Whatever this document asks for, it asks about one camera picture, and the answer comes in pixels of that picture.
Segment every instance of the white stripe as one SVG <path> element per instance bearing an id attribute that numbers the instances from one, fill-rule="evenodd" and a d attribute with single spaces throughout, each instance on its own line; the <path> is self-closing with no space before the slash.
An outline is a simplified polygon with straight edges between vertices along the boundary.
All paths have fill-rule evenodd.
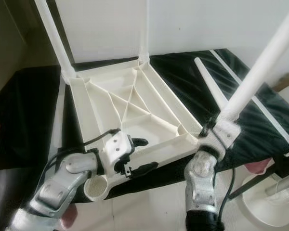
<path id="1" fill-rule="evenodd" d="M 228 103 L 227 98 L 223 94 L 222 90 L 218 87 L 218 85 L 216 84 L 213 77 L 206 69 L 201 59 L 195 58 L 194 62 L 196 63 L 199 72 L 201 73 L 204 81 L 206 82 L 208 88 L 210 89 L 210 92 L 213 95 L 213 98 L 215 99 L 218 107 L 220 108 L 220 110 L 222 110 Z"/>
<path id="2" fill-rule="evenodd" d="M 228 73 L 233 77 L 233 79 L 240 85 L 242 83 L 242 80 L 236 75 L 236 73 L 233 72 L 233 70 L 223 61 L 223 59 L 214 50 L 210 50 L 210 52 L 228 71 Z M 289 144 L 289 134 L 284 130 L 284 128 L 279 124 L 279 122 L 272 116 L 272 114 L 265 108 L 265 106 L 258 100 L 256 96 L 253 96 L 252 100 Z"/>

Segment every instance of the wire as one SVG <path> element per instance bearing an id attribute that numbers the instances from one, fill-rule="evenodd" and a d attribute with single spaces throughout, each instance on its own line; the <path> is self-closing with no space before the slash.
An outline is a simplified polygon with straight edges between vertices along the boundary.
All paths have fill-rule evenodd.
<path id="1" fill-rule="evenodd" d="M 39 189 L 39 187 L 41 186 L 42 184 L 42 181 L 44 181 L 44 178 L 45 178 L 45 174 L 47 172 L 48 169 L 50 169 L 53 165 L 56 164 L 56 162 L 52 163 L 52 161 L 54 161 L 54 159 L 58 158 L 58 157 L 65 157 L 67 156 L 68 154 L 71 154 L 72 152 L 76 152 L 76 151 L 79 151 L 79 149 L 83 148 L 84 146 L 87 146 L 88 144 L 91 144 L 91 143 L 94 143 L 98 140 L 100 140 L 101 138 L 105 137 L 106 135 L 108 134 L 111 134 L 111 135 L 114 135 L 116 133 L 118 133 L 119 131 L 121 131 L 121 129 L 117 128 L 117 129 L 110 129 L 106 132 L 104 132 L 103 134 L 99 135 L 98 137 L 92 139 L 92 140 L 89 140 L 87 142 L 84 142 L 83 144 L 79 145 L 79 146 L 76 146 L 76 147 L 72 147 L 72 148 L 68 148 L 68 149 L 65 149 L 63 151 L 60 151 L 56 154 L 54 154 L 49 160 L 48 162 L 46 163 L 46 165 L 44 166 L 43 170 L 42 170 L 42 173 L 41 173 L 41 176 L 39 178 L 39 181 L 38 181 L 38 184 L 35 188 L 35 191 L 34 193 L 36 193 Z M 90 150 L 88 150 L 87 152 L 85 153 L 88 153 L 88 152 L 96 152 L 97 149 L 96 148 L 92 148 Z"/>
<path id="2" fill-rule="evenodd" d="M 214 173 L 214 177 L 213 177 L 213 188 L 215 188 L 215 183 L 216 183 L 216 172 Z"/>
<path id="3" fill-rule="evenodd" d="M 236 179 L 236 170 L 233 168 L 232 169 L 232 178 L 231 178 L 231 182 L 230 182 L 230 185 L 229 185 L 229 188 L 228 188 L 228 191 L 226 192 L 226 195 L 225 197 L 223 198 L 223 201 L 222 201 L 222 204 L 221 204 L 221 207 L 220 207 L 220 211 L 219 211 L 219 214 L 218 214 L 218 221 L 220 223 L 222 223 L 222 215 L 223 215 L 223 209 L 225 207 L 225 204 L 228 200 L 228 197 L 232 191 L 232 188 L 233 188 L 233 185 L 235 183 L 235 179 Z"/>
<path id="4" fill-rule="evenodd" d="M 278 184 L 279 184 L 280 181 L 281 181 L 281 180 L 279 180 L 279 181 L 276 183 L 275 194 L 273 195 L 275 198 L 274 198 L 274 199 L 270 199 L 269 197 L 266 198 L 268 201 L 270 201 L 270 203 L 272 203 L 273 201 L 278 200 L 278 199 L 280 198 L 280 193 L 277 194 L 277 188 L 278 188 Z M 276 206 L 282 206 L 282 205 L 289 204 L 289 201 L 283 202 L 283 203 L 272 203 L 272 204 L 273 204 L 273 205 L 276 205 Z"/>

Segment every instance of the floor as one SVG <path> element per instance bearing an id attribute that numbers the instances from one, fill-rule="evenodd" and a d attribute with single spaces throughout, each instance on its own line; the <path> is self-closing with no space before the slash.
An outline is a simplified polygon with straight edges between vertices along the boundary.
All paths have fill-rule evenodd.
<path id="1" fill-rule="evenodd" d="M 235 188 L 249 175 L 237 168 Z M 217 175 L 216 192 L 220 205 L 230 183 L 231 170 Z M 77 204 L 78 217 L 69 231 L 184 231 L 185 182 L 127 194 L 96 203 Z M 226 204 L 223 221 L 226 231 L 289 231 L 289 225 L 274 228 L 257 221 L 245 208 L 242 198 Z"/>

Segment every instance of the black tablecloth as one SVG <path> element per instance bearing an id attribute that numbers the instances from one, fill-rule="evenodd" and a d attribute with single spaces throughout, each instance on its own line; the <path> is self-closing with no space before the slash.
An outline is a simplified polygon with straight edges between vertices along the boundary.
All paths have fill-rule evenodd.
<path id="1" fill-rule="evenodd" d="M 216 52 L 239 78 L 244 78 L 249 69 L 237 57 L 226 49 Z M 219 108 L 194 63 L 196 57 L 201 58 L 229 99 L 237 83 L 209 51 L 155 55 L 150 57 L 150 63 L 192 115 L 205 124 Z M 74 67 L 85 70 L 132 59 L 75 64 Z M 21 201 L 30 198 L 47 161 L 59 82 L 58 66 L 26 68 L 17 71 L 0 92 L 0 229 Z M 266 84 L 257 97 L 289 133 L 289 105 Z M 217 171 L 269 157 L 283 158 L 283 154 L 289 152 L 288 143 L 253 102 L 248 104 L 238 123 L 242 132 Z M 78 145 L 81 140 L 71 91 L 66 86 L 63 148 Z M 191 157 L 119 185 L 111 190 L 109 198 L 182 181 L 184 167 Z M 74 202 L 88 201 L 80 188 Z"/>

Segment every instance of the circular base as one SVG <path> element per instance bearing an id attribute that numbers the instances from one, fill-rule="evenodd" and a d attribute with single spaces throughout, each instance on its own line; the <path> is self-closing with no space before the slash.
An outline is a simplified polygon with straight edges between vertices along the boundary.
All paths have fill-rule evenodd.
<path id="1" fill-rule="evenodd" d="M 243 185 L 254 176 L 247 177 Z M 264 191 L 275 183 L 274 179 L 266 178 L 243 193 L 243 202 L 248 211 L 259 221 L 270 226 L 282 227 L 289 224 L 289 203 L 287 203 L 289 194 L 284 190 L 279 195 L 268 198 Z"/>

